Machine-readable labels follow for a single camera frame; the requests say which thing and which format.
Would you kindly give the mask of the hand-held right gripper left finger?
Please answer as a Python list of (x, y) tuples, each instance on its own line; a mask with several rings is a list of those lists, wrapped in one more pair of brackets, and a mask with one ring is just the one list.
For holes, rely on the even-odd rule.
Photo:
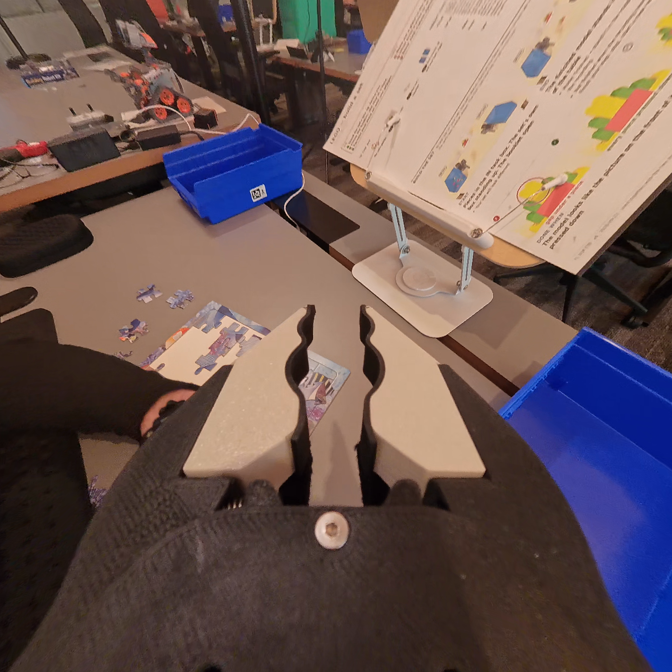
[(313, 456), (307, 404), (315, 306), (297, 310), (232, 366), (183, 465), (190, 478), (267, 481), (287, 505), (307, 505)]

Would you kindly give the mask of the ocean print puzzle board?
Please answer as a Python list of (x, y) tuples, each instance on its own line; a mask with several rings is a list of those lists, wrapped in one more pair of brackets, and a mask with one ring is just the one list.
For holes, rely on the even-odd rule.
[(160, 348), (147, 357), (141, 364), (141, 367), (145, 370), (154, 370), (168, 379), (202, 385), (224, 365), (232, 365), (219, 365), (212, 374), (205, 378), (194, 374), (196, 358), (205, 352), (207, 346), (213, 341), (214, 336), (213, 331), (202, 333), (200, 330), (194, 328), (194, 325), (203, 325), (205, 322), (213, 323), (216, 310), (222, 310), (225, 315), (241, 316), (245, 319), (246, 324), (255, 327), (264, 327), (224, 305), (212, 301), (203, 307), (189, 322), (173, 333)]

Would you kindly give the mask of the person's left forearm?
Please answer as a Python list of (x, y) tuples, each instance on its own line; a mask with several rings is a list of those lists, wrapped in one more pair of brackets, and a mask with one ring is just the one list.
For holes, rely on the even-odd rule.
[(198, 385), (170, 380), (117, 357), (55, 338), (44, 309), (1, 324), (1, 433), (112, 433), (142, 441), (140, 424), (159, 397)]

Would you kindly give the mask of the person's left hand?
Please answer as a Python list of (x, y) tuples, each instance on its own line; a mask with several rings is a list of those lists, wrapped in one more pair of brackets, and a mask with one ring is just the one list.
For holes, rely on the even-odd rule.
[(144, 441), (154, 434), (195, 392), (193, 389), (178, 389), (159, 397), (143, 416), (140, 424), (141, 439)]

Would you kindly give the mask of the purple seahorse loose piece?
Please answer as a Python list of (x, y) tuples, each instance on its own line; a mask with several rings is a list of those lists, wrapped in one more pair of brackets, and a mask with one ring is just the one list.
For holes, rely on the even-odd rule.
[[(162, 291), (158, 290), (155, 284), (150, 283), (146, 288), (137, 292), (137, 300), (143, 304), (151, 303), (163, 296)], [(171, 296), (168, 296), (166, 303), (172, 310), (183, 309), (186, 304), (192, 302), (194, 295), (190, 290), (176, 290)], [(119, 329), (119, 340), (133, 344), (139, 337), (147, 335), (149, 327), (146, 321), (138, 318), (132, 319), (129, 324)], [(116, 351), (113, 356), (119, 359), (129, 359), (133, 352), (131, 349)]]

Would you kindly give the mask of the blue plastic storage bin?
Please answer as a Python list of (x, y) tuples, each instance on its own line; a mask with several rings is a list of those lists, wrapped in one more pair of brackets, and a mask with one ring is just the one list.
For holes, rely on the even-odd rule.
[(671, 373), (584, 328), (504, 418), (573, 509), (655, 671), (671, 670)]

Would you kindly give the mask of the blue bin with tag sticker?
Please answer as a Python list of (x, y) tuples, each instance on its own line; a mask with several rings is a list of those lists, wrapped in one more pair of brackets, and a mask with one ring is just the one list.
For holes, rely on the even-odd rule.
[(201, 219), (219, 224), (300, 189), (298, 140), (261, 124), (165, 153), (167, 179)]

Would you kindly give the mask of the small black power brick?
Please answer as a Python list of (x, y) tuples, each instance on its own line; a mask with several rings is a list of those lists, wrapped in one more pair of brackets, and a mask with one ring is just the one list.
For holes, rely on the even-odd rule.
[(135, 130), (134, 139), (139, 148), (149, 151), (181, 144), (181, 133), (175, 124)]

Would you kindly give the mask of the large black power adapter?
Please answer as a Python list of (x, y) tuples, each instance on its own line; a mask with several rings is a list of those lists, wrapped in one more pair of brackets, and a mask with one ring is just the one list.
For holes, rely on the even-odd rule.
[(67, 172), (75, 172), (120, 157), (120, 151), (104, 128), (78, 130), (46, 143)]

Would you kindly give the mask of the white instruction board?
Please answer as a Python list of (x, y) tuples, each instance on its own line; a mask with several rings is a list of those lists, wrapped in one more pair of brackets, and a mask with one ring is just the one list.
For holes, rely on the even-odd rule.
[(579, 273), (671, 178), (671, 2), (399, 1), (324, 147)]

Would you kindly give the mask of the toy robot with orange wheels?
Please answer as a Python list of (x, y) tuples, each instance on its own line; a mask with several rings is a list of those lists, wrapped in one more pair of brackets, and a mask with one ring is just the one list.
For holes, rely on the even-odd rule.
[(143, 63), (128, 63), (104, 73), (130, 96), (143, 116), (164, 122), (174, 116), (186, 120), (195, 112), (192, 100), (184, 93), (182, 84), (170, 63), (157, 59), (153, 51), (155, 40), (137, 21), (116, 20), (115, 26), (122, 44), (139, 50)]

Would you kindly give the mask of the grey table with wooden edge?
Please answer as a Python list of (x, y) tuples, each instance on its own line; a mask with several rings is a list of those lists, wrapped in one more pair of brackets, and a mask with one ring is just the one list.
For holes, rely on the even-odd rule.
[[(72, 63), (79, 78), (38, 88), (27, 88), (18, 73), (1, 65), (2, 147), (17, 139), (51, 140), (65, 135), (70, 131), (67, 122), (70, 108), (81, 113), (90, 104), (116, 119), (134, 108), (121, 84), (114, 83), (102, 72), (85, 69), (88, 59), (73, 58)], [(129, 150), (111, 161), (75, 172), (30, 167), (30, 176), (24, 180), (10, 176), (1, 181), (1, 211), (8, 212), (122, 175), (162, 167), (164, 152), (174, 148)]]

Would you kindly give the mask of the green panel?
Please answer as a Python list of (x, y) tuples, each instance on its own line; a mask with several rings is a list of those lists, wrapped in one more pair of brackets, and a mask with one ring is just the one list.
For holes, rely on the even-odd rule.
[[(324, 36), (336, 37), (335, 2), (320, 1), (321, 25)], [(298, 39), (305, 43), (315, 38), (317, 1), (278, 1), (281, 31), (284, 39)]]

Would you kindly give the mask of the metal stand bracket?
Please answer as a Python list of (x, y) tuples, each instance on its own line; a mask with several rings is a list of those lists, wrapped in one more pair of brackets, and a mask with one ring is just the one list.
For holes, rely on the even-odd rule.
[(460, 274), (456, 267), (428, 248), (409, 241), (405, 230), (402, 210), (388, 203), (399, 247), (401, 268), (396, 282), (404, 293), (427, 298), (439, 293), (458, 295), (464, 292), (472, 278), (474, 251), (462, 246)]

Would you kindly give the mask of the red handled tool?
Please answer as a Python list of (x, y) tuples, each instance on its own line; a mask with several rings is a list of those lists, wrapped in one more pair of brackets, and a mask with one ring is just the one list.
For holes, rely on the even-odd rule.
[(1, 147), (1, 164), (21, 163), (27, 159), (47, 154), (49, 154), (49, 149), (45, 141), (29, 143), (17, 140), (11, 146)]

